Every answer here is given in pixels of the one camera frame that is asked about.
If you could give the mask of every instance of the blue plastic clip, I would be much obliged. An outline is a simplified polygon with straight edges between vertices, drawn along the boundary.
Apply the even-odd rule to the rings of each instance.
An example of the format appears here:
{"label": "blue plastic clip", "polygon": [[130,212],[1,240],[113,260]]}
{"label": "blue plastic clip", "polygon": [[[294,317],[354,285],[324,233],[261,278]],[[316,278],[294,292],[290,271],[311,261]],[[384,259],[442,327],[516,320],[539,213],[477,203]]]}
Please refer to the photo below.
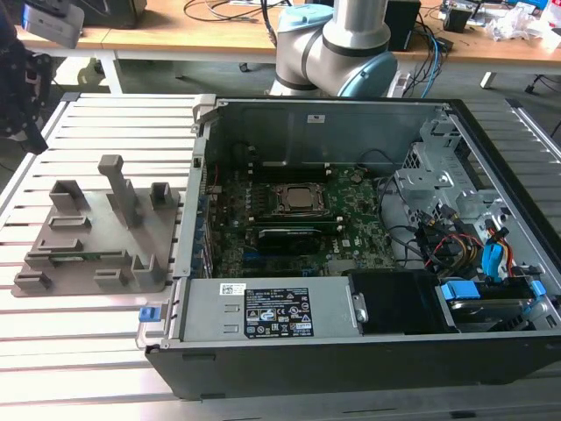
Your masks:
{"label": "blue plastic clip", "polygon": [[536,297],[544,296],[546,294],[545,288],[543,287],[541,281],[532,281],[529,286],[534,291],[534,294],[536,294]]}
{"label": "blue plastic clip", "polygon": [[138,314],[141,323],[159,322],[161,320],[161,307],[142,307]]}
{"label": "blue plastic clip", "polygon": [[481,298],[474,281],[458,280],[448,281],[440,287],[446,301],[450,300],[476,300]]}
{"label": "blue plastic clip", "polygon": [[499,265],[502,260],[502,247],[497,243],[487,243],[483,247],[483,255],[481,256],[481,268],[483,273],[493,279],[496,283],[501,283],[499,277]]}

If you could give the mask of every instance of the power supply label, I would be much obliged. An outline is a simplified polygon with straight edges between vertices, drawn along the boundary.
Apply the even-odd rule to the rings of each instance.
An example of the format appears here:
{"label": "power supply label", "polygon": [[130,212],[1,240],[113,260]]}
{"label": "power supply label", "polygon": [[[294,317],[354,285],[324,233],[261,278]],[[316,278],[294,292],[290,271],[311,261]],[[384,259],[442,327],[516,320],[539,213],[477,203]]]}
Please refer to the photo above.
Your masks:
{"label": "power supply label", "polygon": [[249,339],[314,336],[307,288],[246,289],[244,310]]}

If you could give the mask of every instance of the floor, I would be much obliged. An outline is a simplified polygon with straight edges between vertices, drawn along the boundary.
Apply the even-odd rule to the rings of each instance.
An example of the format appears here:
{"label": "floor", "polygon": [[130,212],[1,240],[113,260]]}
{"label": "floor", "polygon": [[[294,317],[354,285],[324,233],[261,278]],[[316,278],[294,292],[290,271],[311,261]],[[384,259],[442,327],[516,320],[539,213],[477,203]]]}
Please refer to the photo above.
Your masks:
{"label": "floor", "polygon": [[[103,85],[103,77],[94,70],[95,61],[83,63],[84,68],[76,75],[63,75],[66,68],[62,65],[53,85],[51,97],[43,113],[48,118],[65,91],[109,92]],[[241,73],[237,63],[186,62],[183,64],[182,79],[175,79],[173,63],[170,61],[121,61],[123,88],[127,93],[181,94],[217,93],[222,96],[263,95],[274,78],[274,66],[269,64],[250,64],[250,72]],[[479,81],[483,74],[457,73],[446,71],[436,80],[428,97],[459,98],[499,101],[502,98],[518,99],[534,119],[550,132],[561,119],[561,83],[546,81],[553,89],[542,83],[536,85],[533,95],[524,92],[532,81],[531,75],[498,75],[492,89],[480,89]],[[561,130],[557,133],[561,142]],[[11,178],[11,169],[18,167],[24,153],[15,142],[0,142],[0,190]]]}

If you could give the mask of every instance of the blue cable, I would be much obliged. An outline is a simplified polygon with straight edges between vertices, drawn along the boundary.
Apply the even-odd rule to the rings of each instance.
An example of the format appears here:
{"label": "blue cable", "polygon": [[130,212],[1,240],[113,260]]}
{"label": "blue cable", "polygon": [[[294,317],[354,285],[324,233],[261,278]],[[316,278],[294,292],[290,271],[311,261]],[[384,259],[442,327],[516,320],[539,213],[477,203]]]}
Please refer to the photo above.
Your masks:
{"label": "blue cable", "polygon": [[437,41],[435,40],[435,37],[430,37],[430,39],[432,39],[433,44],[435,45],[435,61],[432,64],[432,69],[430,70],[430,77],[429,77],[429,81],[427,82],[427,86],[425,86],[424,88],[424,92],[421,95],[421,98],[425,98],[427,96],[427,94],[430,91],[430,88],[432,88],[432,84],[435,81],[435,71],[437,70],[437,63],[438,63],[438,44]]}

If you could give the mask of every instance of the motherboard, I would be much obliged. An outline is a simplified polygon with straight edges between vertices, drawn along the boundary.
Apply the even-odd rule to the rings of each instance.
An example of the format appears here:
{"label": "motherboard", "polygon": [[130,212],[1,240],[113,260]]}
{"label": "motherboard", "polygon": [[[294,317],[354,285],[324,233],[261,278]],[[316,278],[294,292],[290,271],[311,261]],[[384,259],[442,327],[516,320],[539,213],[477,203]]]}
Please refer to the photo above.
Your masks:
{"label": "motherboard", "polygon": [[212,277],[392,268],[375,182],[355,167],[232,171],[209,190]]}

